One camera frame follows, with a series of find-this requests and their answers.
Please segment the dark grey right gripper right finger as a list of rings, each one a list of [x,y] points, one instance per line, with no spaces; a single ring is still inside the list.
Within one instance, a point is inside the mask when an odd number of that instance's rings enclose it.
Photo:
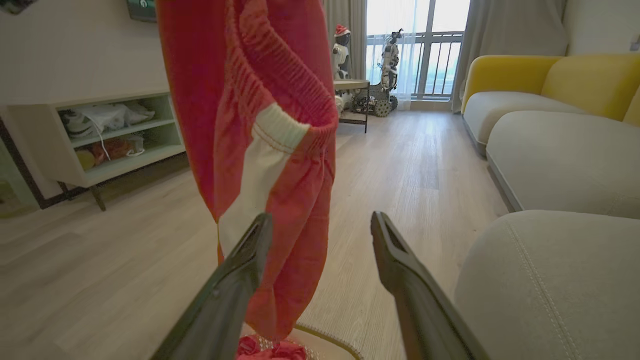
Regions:
[[[487,360],[489,354],[387,214],[371,214],[381,284],[395,301],[409,360]]]

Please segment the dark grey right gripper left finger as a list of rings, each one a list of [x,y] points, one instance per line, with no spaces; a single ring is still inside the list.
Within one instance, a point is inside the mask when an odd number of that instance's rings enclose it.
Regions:
[[[249,301],[265,272],[272,235],[271,215],[256,216],[167,333],[153,360],[236,357]]]

